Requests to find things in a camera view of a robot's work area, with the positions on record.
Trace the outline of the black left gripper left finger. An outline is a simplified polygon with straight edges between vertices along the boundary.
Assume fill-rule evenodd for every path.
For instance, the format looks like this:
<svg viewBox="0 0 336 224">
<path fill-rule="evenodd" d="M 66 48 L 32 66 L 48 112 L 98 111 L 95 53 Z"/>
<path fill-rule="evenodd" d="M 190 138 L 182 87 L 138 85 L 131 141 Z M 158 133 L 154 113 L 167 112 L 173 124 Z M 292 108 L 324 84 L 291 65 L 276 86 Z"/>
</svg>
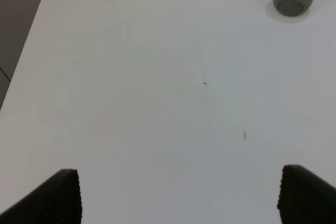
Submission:
<svg viewBox="0 0 336 224">
<path fill-rule="evenodd" d="M 1 213 L 1 223 L 81 223 L 82 202 L 76 169 L 61 169 Z"/>
</svg>

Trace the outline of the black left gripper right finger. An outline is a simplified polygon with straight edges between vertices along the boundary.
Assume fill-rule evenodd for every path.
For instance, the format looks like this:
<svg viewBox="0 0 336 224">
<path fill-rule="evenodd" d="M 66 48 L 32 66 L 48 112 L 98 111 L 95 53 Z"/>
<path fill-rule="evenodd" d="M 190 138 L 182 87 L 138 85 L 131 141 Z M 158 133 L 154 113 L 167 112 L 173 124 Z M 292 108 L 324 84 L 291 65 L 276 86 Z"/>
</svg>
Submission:
<svg viewBox="0 0 336 224">
<path fill-rule="evenodd" d="M 335 187 L 301 165 L 285 165 L 277 208 L 282 223 L 335 223 Z"/>
</svg>

